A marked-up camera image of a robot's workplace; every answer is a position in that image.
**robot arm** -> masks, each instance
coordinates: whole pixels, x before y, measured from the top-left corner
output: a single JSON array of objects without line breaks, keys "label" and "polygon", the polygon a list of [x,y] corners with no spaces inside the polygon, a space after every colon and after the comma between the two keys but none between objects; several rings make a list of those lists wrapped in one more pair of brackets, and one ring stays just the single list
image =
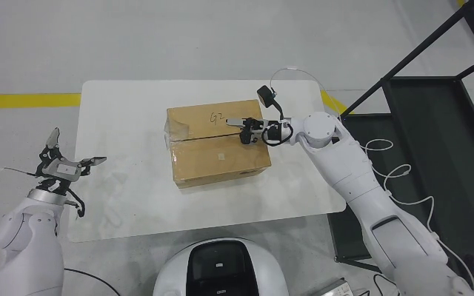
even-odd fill
[{"label": "robot arm", "polygon": [[[227,124],[241,127],[244,134],[250,132],[250,142],[274,140],[271,146],[300,143],[324,180],[354,211],[365,246],[402,295],[474,295],[466,281],[446,265],[448,257],[434,233],[396,206],[382,189],[370,159],[336,117],[315,112],[302,120],[246,118],[229,119]],[[339,142],[330,144],[334,136]]]},{"label": "robot arm", "polygon": [[[44,180],[28,196],[0,220],[0,248],[6,251],[6,261],[0,266],[2,295],[60,295],[64,263],[56,236],[64,205],[85,213],[84,203],[69,188],[71,182],[90,174],[90,167],[106,158],[68,161],[59,152],[59,129],[54,129],[44,150],[36,177]],[[81,204],[66,198],[71,193]]]}]

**concrete floor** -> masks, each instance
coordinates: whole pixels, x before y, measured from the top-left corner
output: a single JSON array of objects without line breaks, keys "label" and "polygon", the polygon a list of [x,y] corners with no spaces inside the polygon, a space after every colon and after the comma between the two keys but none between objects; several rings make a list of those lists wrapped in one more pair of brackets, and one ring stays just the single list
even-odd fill
[{"label": "concrete floor", "polygon": [[[350,104],[456,9],[454,0],[0,2],[0,93],[77,93],[92,79],[266,79],[297,66]],[[456,25],[403,75],[452,75],[474,64],[474,38]],[[284,73],[282,78],[306,78]],[[474,79],[466,78],[468,89]],[[386,112],[377,92],[358,112]],[[79,109],[0,110],[0,167],[32,171],[54,127],[73,158]],[[0,215],[36,181],[0,172]],[[63,217],[64,226],[67,217]],[[163,263],[187,245],[249,238],[277,258],[291,295],[310,295],[345,277],[356,294],[372,272],[333,262],[325,215],[87,243],[60,241],[66,267],[92,272],[123,295],[151,295]],[[383,284],[385,295],[396,295]],[[112,295],[66,273],[64,295]]]}]

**brown cardboard box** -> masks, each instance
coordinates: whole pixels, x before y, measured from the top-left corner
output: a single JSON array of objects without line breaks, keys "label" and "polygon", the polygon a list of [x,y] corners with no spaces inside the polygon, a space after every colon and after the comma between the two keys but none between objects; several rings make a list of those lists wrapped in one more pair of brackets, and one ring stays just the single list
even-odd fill
[{"label": "brown cardboard box", "polygon": [[267,146],[240,142],[226,118],[262,118],[257,100],[167,110],[173,180],[179,188],[257,175],[271,166]]}]

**white tabletop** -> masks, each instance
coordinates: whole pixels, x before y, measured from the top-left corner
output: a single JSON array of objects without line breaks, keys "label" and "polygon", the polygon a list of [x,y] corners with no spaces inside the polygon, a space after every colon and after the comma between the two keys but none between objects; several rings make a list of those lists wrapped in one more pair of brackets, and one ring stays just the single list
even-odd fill
[{"label": "white tabletop", "polygon": [[[178,189],[164,142],[166,109],[257,98],[268,81],[88,81],[76,160],[107,156],[72,188],[86,203],[70,215],[71,241],[94,241],[340,212],[346,203],[299,146],[269,147],[258,176]],[[285,116],[324,110],[314,81],[275,81]],[[267,119],[278,119],[262,107]]]}]

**white robot body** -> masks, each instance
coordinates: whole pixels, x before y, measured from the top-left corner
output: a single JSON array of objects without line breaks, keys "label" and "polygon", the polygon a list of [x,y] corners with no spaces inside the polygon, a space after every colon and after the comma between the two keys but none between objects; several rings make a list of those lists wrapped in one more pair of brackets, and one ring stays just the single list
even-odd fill
[{"label": "white robot body", "polygon": [[218,238],[195,243],[161,269],[153,296],[288,296],[273,255],[250,240]]}]

